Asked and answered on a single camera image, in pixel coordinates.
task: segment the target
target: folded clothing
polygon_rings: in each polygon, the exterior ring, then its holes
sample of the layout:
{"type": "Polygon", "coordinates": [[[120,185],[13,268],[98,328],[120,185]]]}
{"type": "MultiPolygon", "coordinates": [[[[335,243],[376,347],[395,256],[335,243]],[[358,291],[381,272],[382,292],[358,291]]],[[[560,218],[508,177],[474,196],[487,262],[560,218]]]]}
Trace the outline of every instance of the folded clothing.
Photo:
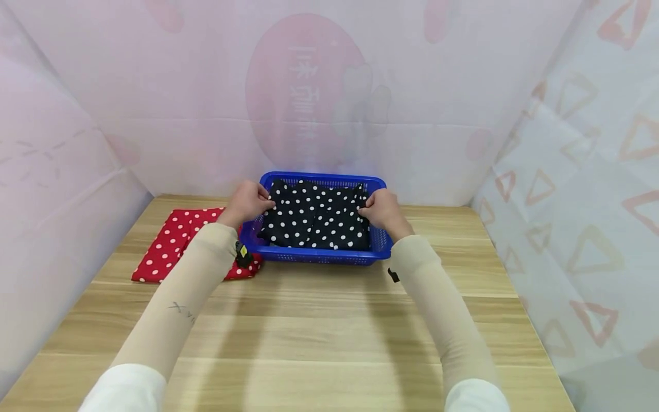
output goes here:
{"type": "Polygon", "coordinates": [[[370,224],[357,213],[367,196],[364,185],[333,188],[275,180],[269,198],[276,206],[264,213],[258,236],[281,247],[370,250],[370,224]]]}
{"type": "MultiPolygon", "coordinates": [[[[173,210],[137,269],[132,273],[131,280],[162,282],[185,253],[185,249],[199,229],[207,223],[217,221],[222,211],[224,208],[173,210]]],[[[224,280],[253,278],[261,268],[263,259],[259,254],[253,254],[251,257],[246,261],[238,253],[237,261],[234,261],[224,280]]]]}

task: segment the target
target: red polka dot clothing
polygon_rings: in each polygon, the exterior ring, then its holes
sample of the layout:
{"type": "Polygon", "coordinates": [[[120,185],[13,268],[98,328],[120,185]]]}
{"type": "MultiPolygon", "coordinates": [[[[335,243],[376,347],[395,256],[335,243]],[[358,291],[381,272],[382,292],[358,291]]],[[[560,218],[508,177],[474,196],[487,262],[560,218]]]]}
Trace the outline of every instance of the red polka dot clothing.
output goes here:
{"type": "MultiPolygon", "coordinates": [[[[188,244],[207,223],[217,221],[224,208],[173,210],[160,229],[155,241],[149,247],[144,258],[133,272],[131,280],[159,283],[169,274],[169,271],[179,261],[188,244]]],[[[253,278],[261,268],[263,259],[254,254],[251,263],[244,268],[234,261],[224,280],[253,278]]]]}

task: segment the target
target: clothing tag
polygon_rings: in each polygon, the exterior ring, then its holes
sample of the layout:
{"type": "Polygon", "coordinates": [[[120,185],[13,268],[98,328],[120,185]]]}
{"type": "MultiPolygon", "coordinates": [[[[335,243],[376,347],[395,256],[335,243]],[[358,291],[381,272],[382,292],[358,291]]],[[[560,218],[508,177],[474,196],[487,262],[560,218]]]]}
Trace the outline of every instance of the clothing tag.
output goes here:
{"type": "Polygon", "coordinates": [[[236,264],[241,268],[247,268],[252,264],[254,257],[241,242],[236,242],[236,264]]]}
{"type": "Polygon", "coordinates": [[[393,282],[394,282],[394,283],[398,283],[398,282],[401,281],[401,280],[398,278],[398,274],[397,274],[396,272],[392,272],[392,271],[391,271],[391,268],[388,268],[388,269],[387,269],[387,273],[389,274],[389,276],[391,276],[391,278],[393,279],[393,282]]]}

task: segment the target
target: hand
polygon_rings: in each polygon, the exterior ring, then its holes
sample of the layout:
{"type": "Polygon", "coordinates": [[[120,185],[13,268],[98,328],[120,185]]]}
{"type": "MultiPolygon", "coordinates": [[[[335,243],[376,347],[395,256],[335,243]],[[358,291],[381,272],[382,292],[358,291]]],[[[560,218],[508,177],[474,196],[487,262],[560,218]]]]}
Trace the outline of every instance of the hand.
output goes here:
{"type": "Polygon", "coordinates": [[[275,202],[268,200],[266,188],[259,183],[246,180],[238,185],[231,195],[229,204],[217,222],[238,229],[244,222],[256,219],[273,207],[275,202]]]}
{"type": "Polygon", "coordinates": [[[414,229],[405,219],[398,204],[398,197],[389,189],[373,192],[366,201],[366,207],[358,212],[375,227],[385,229],[394,243],[406,236],[414,235],[414,229]]]}

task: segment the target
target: person's left hand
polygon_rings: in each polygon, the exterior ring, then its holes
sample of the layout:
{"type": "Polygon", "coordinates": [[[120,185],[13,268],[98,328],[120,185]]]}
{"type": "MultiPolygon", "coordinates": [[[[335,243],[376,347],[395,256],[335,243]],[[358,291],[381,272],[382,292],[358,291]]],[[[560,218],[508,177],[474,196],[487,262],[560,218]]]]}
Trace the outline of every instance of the person's left hand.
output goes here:
{"type": "Polygon", "coordinates": [[[273,207],[275,202],[268,200],[266,188],[259,183],[246,180],[238,185],[231,195],[229,204],[217,222],[238,229],[244,222],[256,219],[273,207]]]}

